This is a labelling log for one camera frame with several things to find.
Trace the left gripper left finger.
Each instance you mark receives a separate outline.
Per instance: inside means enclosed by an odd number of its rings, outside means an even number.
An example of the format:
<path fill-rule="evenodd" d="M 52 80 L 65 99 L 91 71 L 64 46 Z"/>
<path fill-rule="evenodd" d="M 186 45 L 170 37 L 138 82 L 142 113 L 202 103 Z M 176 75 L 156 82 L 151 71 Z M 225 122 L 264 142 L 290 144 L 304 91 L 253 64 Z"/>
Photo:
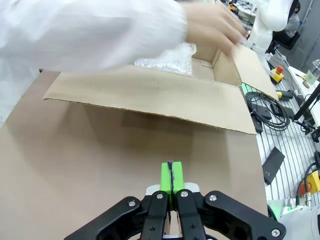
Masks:
<path fill-rule="evenodd" d="M 65 239 L 128 240 L 140 234 L 141 240 L 161 240 L 173 193 L 172 161 L 161 165 L 161 183 L 168 189 L 145 195 L 142 200 L 125 197 Z"/>

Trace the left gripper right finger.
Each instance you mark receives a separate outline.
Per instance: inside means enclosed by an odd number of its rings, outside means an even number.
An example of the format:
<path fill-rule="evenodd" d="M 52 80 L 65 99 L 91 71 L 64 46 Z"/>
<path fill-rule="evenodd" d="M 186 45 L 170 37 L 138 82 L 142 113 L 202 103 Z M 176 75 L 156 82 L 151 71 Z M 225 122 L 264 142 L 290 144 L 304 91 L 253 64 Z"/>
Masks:
<path fill-rule="evenodd" d="M 186 240 L 206 239 L 205 228 L 229 240 L 282 240 L 286 227 L 228 195 L 202 195 L 185 187 L 181 162 L 171 163 L 171 196 Z"/>

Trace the person's right hand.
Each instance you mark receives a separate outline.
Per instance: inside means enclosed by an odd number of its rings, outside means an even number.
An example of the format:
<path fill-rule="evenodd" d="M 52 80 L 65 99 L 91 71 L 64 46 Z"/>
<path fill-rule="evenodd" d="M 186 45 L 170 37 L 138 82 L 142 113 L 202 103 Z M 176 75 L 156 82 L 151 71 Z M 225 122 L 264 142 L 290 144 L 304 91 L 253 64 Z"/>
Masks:
<path fill-rule="evenodd" d="M 185 41 L 201 47 L 216 47 L 231 56 L 247 31 L 241 21 L 222 3 L 186 2 L 182 4 L 187 20 Z"/>

